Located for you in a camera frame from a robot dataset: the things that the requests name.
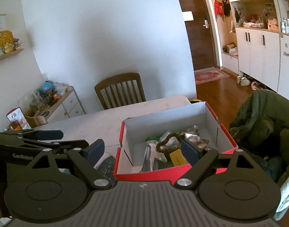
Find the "silver foil snack bag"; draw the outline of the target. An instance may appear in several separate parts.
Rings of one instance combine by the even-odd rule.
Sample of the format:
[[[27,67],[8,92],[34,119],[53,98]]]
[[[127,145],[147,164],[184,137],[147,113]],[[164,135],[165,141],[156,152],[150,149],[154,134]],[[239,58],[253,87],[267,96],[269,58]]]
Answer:
[[[209,145],[209,140],[203,139],[199,135],[199,128],[197,125],[193,125],[181,132],[190,142],[192,142],[197,147],[204,149]]]

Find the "green white pouch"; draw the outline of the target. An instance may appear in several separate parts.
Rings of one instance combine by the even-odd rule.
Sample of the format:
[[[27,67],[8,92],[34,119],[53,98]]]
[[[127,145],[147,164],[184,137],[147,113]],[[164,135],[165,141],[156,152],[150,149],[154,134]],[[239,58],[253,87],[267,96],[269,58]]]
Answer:
[[[162,136],[162,137],[148,137],[145,139],[146,143],[159,143],[165,140],[166,137]]]

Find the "yellow cardboard box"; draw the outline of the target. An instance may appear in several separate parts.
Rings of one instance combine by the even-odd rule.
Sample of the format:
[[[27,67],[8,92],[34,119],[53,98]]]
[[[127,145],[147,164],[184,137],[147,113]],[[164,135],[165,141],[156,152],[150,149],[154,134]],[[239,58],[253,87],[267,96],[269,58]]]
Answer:
[[[174,166],[184,166],[188,164],[188,161],[182,155],[181,149],[177,149],[174,152],[170,153],[170,159]]]

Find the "clear plastic bag green items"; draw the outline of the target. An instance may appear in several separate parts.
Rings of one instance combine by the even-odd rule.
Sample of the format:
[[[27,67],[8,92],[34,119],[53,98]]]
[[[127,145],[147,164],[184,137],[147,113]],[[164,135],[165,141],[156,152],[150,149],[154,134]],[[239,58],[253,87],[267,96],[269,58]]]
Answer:
[[[140,172],[161,170],[167,159],[163,153],[157,151],[158,140],[148,138],[145,142],[143,165]]]

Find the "wooden desk organizer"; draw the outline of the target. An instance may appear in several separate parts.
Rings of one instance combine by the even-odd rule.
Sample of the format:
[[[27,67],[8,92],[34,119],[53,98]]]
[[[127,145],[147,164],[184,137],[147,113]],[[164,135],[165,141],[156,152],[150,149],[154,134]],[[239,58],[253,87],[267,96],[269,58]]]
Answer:
[[[34,117],[26,116],[26,121],[28,122],[31,128],[36,128],[38,126],[42,126],[48,123],[45,117],[41,115],[34,116]]]

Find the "red white paper bag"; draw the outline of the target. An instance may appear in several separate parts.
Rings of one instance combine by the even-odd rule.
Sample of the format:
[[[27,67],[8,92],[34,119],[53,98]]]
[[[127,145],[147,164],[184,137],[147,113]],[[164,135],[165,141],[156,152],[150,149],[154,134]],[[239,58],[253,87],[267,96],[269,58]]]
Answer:
[[[19,107],[10,110],[6,114],[6,117],[9,120],[10,123],[12,121],[15,121],[15,120],[19,121],[19,124],[20,124],[22,130],[31,129],[30,125],[26,121],[26,118],[24,117],[24,114],[23,114],[22,110]]]

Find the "white drawer sideboard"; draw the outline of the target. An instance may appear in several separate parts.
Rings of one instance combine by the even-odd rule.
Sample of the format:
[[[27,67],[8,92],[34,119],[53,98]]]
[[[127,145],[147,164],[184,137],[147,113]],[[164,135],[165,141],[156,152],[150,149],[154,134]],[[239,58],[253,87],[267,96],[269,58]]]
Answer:
[[[68,86],[65,94],[61,96],[54,105],[40,111],[39,114],[35,116],[41,115],[45,117],[48,123],[53,123],[85,114],[86,112],[81,105],[74,87]]]

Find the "blue round toy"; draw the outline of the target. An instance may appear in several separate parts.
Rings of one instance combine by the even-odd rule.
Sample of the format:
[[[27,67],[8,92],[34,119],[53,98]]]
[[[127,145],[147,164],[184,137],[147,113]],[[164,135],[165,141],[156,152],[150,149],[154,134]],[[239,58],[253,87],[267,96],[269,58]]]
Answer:
[[[49,95],[50,93],[54,92],[54,86],[51,82],[45,81],[40,88],[40,93],[43,96]]]

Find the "red white cardboard box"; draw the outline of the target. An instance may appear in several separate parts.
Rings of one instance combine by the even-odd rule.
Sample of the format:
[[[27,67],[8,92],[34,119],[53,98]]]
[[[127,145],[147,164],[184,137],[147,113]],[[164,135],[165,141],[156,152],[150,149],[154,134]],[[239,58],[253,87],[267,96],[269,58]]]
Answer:
[[[199,135],[209,140],[207,147],[218,150],[219,153],[232,154],[237,148],[236,142],[228,133],[224,125],[207,102],[129,118],[122,122],[117,151],[114,176],[117,180],[128,181],[159,181],[175,182],[187,170],[190,164],[174,166],[170,153],[181,149],[181,134],[185,129],[197,125]],[[166,137],[156,146],[157,151],[163,153],[167,163],[161,170],[140,172],[145,151],[145,139],[148,137]]]

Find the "dark wooden chair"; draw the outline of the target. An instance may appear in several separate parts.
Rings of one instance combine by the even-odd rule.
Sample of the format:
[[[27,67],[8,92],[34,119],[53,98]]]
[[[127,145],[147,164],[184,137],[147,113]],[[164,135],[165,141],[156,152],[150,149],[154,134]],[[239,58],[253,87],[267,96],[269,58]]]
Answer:
[[[104,110],[145,102],[138,73],[122,73],[102,80],[94,90]]]

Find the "red patterned doormat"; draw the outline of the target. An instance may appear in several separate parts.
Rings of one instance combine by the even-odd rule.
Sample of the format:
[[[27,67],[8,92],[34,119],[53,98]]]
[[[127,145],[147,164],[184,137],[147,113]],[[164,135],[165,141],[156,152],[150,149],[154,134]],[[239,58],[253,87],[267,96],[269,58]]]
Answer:
[[[195,72],[196,84],[204,84],[206,82],[212,82],[215,80],[228,78],[229,75],[218,68],[205,69]]]

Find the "golden figurine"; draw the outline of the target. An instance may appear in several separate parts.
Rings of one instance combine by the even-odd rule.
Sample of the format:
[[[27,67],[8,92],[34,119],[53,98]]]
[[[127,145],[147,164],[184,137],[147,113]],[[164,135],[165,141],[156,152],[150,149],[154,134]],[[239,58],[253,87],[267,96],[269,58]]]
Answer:
[[[3,31],[0,34],[0,48],[4,54],[15,51],[14,37],[11,31]]]

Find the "red hanging clothes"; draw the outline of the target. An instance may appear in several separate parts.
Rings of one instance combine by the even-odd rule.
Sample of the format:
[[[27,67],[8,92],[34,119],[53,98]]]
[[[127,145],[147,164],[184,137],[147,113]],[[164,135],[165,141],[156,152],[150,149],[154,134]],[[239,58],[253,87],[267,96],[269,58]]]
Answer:
[[[215,0],[214,1],[214,12],[215,12],[215,17],[224,15],[224,3],[222,3],[218,0]]]

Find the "dark wooden door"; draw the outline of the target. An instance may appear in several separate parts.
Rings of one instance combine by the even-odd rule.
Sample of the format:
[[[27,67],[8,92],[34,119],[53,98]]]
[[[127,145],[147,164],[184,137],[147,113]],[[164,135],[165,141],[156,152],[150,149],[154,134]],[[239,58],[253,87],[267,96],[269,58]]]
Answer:
[[[213,32],[209,25],[209,12],[205,0],[179,0],[185,20],[194,70],[216,66]]]

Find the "wooden wall shelf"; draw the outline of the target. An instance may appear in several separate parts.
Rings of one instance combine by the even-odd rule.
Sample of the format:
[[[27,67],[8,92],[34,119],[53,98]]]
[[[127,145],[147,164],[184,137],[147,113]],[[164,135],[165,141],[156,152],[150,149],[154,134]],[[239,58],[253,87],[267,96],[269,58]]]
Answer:
[[[6,59],[6,58],[12,57],[12,56],[14,56],[14,55],[17,55],[17,54],[19,54],[19,53],[20,53],[21,51],[23,51],[23,50],[24,50],[24,49],[21,48],[21,49],[17,49],[16,51],[13,51],[13,52],[0,55],[0,61],[3,60],[3,59]]]

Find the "white wall cabinet unit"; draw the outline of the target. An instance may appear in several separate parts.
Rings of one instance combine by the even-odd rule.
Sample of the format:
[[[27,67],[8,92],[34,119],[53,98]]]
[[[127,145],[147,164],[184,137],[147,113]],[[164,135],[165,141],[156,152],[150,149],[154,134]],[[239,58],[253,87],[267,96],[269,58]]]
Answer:
[[[220,67],[289,100],[289,0],[218,1],[224,3],[224,15],[213,13]]]

